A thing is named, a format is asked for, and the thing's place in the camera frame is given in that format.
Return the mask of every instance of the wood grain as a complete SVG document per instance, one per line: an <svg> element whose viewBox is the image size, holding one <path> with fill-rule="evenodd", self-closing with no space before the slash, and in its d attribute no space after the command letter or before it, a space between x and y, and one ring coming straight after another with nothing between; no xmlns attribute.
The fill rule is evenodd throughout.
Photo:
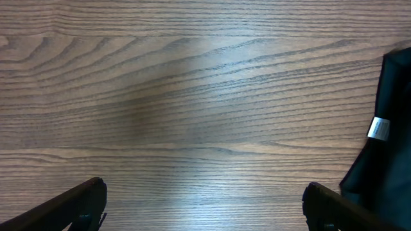
<svg viewBox="0 0 411 231"><path fill-rule="evenodd" d="M5 35L409 37L407 0L3 0Z"/></svg>
<svg viewBox="0 0 411 231"><path fill-rule="evenodd" d="M381 54L411 40L299 41L9 38L31 52L0 56L1 145L363 137Z"/></svg>
<svg viewBox="0 0 411 231"><path fill-rule="evenodd" d="M98 175L109 186L103 230L306 230L301 193L307 182L337 189L361 145L335 140L1 151L0 216L16 216Z"/></svg>
<svg viewBox="0 0 411 231"><path fill-rule="evenodd" d="M307 230L411 2L0 1L0 221L93 176L103 230Z"/></svg>

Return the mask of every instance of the black fabric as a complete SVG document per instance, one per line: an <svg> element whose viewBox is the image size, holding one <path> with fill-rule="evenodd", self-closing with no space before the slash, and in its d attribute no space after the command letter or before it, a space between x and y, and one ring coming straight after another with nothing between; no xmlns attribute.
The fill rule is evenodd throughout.
<svg viewBox="0 0 411 231"><path fill-rule="evenodd" d="M384 56L375 116L387 141L369 138L340 187L342 196L411 230L411 48Z"/></svg>

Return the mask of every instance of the white tag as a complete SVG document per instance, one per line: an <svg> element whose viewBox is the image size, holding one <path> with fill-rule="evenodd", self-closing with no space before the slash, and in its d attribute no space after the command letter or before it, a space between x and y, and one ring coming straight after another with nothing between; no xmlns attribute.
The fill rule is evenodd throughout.
<svg viewBox="0 0 411 231"><path fill-rule="evenodd" d="M368 137L387 141L389 132L390 121L388 119L374 117L370 130L368 131Z"/></svg>

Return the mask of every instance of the wooden table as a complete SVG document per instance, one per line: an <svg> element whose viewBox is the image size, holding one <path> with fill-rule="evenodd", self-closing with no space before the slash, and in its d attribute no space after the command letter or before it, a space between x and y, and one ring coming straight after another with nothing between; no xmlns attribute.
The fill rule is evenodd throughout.
<svg viewBox="0 0 411 231"><path fill-rule="evenodd" d="M102 230L307 230L411 2L0 1L0 221L93 176Z"/></svg>

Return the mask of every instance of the white label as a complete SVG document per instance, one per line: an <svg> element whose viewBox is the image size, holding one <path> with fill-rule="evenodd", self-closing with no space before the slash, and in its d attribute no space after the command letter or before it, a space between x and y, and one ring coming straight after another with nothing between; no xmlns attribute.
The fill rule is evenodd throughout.
<svg viewBox="0 0 411 231"><path fill-rule="evenodd" d="M388 119L374 117L370 130L368 131L368 137L387 141L389 132L390 121Z"/></svg>

